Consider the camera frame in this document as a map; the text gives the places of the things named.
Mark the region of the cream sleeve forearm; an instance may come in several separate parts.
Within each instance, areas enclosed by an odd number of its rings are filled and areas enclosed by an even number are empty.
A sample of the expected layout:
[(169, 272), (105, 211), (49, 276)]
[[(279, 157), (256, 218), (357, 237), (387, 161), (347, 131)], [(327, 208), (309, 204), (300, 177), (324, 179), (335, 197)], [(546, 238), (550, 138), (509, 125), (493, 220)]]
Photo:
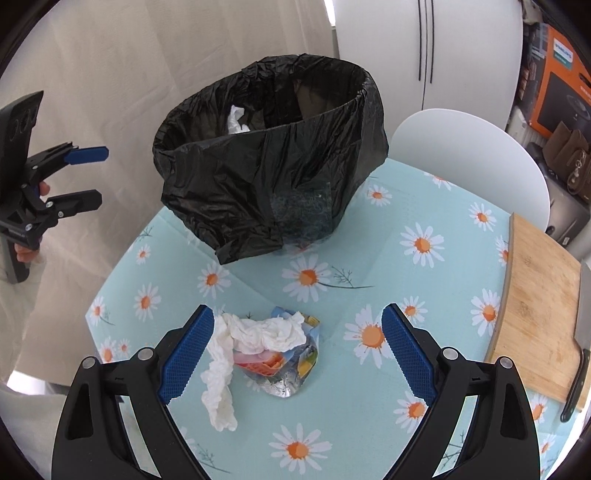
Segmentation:
[(43, 479), (51, 478), (53, 447), (65, 400), (64, 395), (26, 395), (1, 385), (1, 418)]

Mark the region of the left hand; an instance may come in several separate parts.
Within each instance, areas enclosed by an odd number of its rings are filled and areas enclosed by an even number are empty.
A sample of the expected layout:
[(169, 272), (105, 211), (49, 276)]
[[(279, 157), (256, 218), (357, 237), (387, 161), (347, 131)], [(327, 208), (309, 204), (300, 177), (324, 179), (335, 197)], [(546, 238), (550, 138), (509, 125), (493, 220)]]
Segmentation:
[[(45, 197), (49, 194), (50, 192), (50, 186), (42, 181), (39, 185), (38, 185), (38, 189), (39, 189), (39, 195), (41, 197)], [(38, 255), (40, 254), (40, 250), (32, 250), (28, 247), (24, 247), (18, 244), (14, 245), (14, 251), (16, 253), (16, 259), (18, 262), (20, 263), (30, 263), (32, 261), (34, 261)]]

